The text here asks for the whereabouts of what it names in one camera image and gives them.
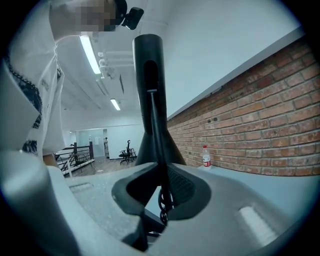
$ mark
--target black office chair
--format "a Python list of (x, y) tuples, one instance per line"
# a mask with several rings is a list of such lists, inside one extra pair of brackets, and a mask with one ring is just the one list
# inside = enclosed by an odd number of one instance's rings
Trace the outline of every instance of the black office chair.
[(126, 150), (120, 151), (121, 154), (119, 155), (119, 157), (123, 158), (120, 164), (122, 164), (123, 162), (127, 162), (127, 164), (129, 164), (129, 161), (130, 160), (132, 161), (132, 159), (130, 158), (131, 152), (130, 152), (129, 146), (130, 146), (130, 140), (128, 140), (128, 146), (126, 147)]

